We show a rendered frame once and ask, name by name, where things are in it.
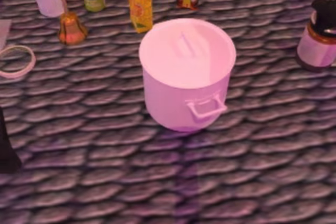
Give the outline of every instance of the stone floor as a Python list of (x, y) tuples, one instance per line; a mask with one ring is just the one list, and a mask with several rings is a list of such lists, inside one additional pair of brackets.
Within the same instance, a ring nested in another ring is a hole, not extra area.
[[(34, 0), (0, 1), (0, 18), (14, 22), (8, 43), (38, 58), (24, 78), (0, 79), (24, 162), (0, 175), (1, 224), (336, 223), (336, 69), (309, 73), (294, 61), (312, 0), (203, 0), (196, 12), (154, 0), (156, 22), (209, 20), (238, 51), (230, 111), (196, 134), (147, 114), (143, 35), (127, 0), (95, 14), (69, 0), (90, 29), (70, 47)], [(14, 56), (2, 67), (21, 65)]]

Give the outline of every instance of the pot lid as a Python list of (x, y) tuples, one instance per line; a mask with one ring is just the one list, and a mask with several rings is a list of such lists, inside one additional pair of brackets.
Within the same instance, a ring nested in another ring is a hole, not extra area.
[(143, 69), (171, 87), (195, 89), (227, 76), (236, 59), (230, 37), (199, 19), (181, 18), (154, 25), (142, 39)]

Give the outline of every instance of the carton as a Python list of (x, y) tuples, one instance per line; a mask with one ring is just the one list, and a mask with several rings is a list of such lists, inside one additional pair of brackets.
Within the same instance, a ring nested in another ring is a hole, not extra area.
[(129, 0), (131, 20), (138, 33), (153, 27), (152, 0)]

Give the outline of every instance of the black object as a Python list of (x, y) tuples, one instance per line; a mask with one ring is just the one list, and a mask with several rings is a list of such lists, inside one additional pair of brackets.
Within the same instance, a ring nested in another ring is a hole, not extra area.
[(336, 0), (314, 0), (311, 6), (316, 11), (316, 20), (311, 20), (311, 28), (321, 36), (336, 38), (327, 29), (336, 29)]
[(12, 174), (21, 167), (22, 162), (10, 144), (4, 113), (0, 108), (0, 174)]

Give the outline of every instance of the yellow box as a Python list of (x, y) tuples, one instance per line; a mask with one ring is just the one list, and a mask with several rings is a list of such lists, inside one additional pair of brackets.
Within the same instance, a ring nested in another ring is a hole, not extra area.
[(143, 33), (153, 27), (152, 0), (129, 0), (131, 20), (138, 33)]

